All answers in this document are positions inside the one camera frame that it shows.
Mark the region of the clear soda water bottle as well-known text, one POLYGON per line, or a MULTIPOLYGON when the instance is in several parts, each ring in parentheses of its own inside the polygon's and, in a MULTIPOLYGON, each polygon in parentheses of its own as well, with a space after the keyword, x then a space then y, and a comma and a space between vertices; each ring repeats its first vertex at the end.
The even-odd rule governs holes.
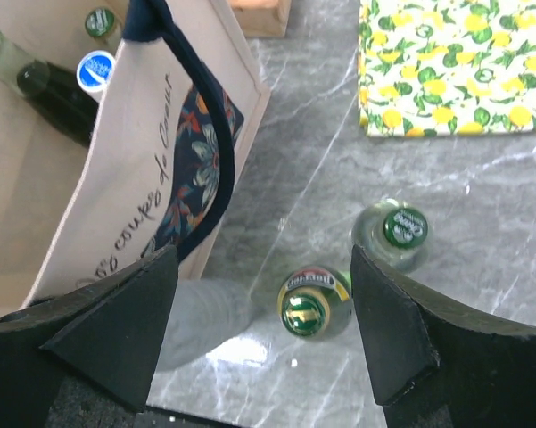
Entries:
POLYGON ((105 51, 115 54, 122 36, 122 24, 107 7, 91 10, 84 21, 86 33, 105 51))

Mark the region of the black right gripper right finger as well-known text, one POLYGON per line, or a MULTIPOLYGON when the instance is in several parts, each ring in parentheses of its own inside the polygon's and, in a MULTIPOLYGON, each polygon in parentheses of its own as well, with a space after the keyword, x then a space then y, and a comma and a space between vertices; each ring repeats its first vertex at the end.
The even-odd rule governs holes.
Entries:
POLYGON ((358 246, 350 275, 390 427, 536 427, 536 326, 453 300, 358 246))

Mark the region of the green glass bottle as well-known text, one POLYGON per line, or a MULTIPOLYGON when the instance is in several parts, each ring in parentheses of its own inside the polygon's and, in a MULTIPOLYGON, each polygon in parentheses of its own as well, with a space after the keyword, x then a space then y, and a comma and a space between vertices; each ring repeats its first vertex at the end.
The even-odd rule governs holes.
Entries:
POLYGON ((311 341, 334 338, 350 323, 350 273, 324 265, 293 271, 277 296, 277 314, 290 334, 311 341))

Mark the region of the dark cola glass bottle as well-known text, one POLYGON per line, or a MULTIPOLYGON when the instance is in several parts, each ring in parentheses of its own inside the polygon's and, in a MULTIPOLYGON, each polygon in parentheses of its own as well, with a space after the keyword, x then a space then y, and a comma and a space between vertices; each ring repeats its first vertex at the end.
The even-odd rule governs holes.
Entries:
POLYGON ((90 145, 98 102, 80 88, 74 71, 37 58, 0 30, 0 81, 53 128, 90 145))

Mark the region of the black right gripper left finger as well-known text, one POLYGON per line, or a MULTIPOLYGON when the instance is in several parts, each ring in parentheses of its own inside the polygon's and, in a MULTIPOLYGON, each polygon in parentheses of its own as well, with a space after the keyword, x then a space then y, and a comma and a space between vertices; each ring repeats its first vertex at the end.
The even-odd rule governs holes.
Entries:
POLYGON ((120 272, 0 318, 0 427, 43 427, 66 381, 143 409, 177 286, 167 246, 120 272))

